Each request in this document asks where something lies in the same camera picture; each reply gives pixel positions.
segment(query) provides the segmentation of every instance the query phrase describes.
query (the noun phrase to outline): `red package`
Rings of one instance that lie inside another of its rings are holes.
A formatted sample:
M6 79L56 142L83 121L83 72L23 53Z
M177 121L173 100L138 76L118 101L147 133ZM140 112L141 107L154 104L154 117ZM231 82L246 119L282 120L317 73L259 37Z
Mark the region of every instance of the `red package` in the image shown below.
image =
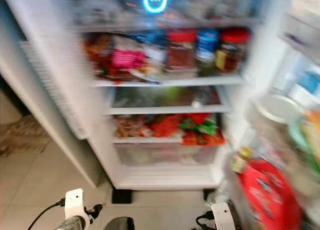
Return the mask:
M198 145L204 145L204 146L217 146L222 145L226 143L226 139L222 135L221 131L217 129L215 131L215 134L213 136L197 132L197 131L188 131L183 136L183 142L182 145L187 146L198 146Z
M188 117L196 124L203 124L204 121L211 115L211 113L187 113Z
M160 122L152 123L149 127L153 131L153 136L157 138L168 137L179 130L179 123L182 120L182 114L173 114L166 116Z
M252 160L238 177L256 220L264 229L300 229L302 210L276 167L263 159Z

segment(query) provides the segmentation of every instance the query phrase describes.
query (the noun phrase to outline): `floor mat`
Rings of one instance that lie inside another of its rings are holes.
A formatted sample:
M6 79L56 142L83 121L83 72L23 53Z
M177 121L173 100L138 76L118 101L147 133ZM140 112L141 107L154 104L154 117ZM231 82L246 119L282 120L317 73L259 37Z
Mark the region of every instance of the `floor mat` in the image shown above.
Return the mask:
M0 125L0 157L11 153L40 154L50 139L32 115L23 116L17 122Z

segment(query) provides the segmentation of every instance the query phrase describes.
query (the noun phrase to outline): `refrigerator base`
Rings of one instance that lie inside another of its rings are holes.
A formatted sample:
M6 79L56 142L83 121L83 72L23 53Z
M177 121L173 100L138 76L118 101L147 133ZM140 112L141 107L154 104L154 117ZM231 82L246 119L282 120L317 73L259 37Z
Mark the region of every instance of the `refrigerator base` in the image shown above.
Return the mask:
M113 204L131 204L132 190L129 189L112 189L112 203Z

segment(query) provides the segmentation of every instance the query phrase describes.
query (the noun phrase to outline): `jar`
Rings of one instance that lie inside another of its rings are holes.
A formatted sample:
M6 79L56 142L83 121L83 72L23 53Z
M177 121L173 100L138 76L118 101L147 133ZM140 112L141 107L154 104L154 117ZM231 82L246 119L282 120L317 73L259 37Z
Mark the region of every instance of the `jar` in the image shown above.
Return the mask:
M170 41L167 56L167 72L183 71L195 67L194 29L170 30L167 34Z
M196 61L199 67L198 75L207 77L213 75L216 48L219 42L219 32L214 29L200 30L197 33Z
M241 149L233 156L232 170L238 174L242 174L252 155L253 151L250 147L241 147Z
M220 33L221 44L216 50L215 66L221 73L238 70L246 54L250 33L246 28L234 27Z

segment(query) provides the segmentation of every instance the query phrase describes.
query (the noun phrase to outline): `red bag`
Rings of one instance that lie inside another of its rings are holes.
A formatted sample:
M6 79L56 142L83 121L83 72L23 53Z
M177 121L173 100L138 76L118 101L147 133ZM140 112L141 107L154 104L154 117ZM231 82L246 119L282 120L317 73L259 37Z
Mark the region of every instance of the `red bag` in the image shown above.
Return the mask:
M285 178L269 162L252 160L238 175L256 220L266 230L299 230L302 210Z

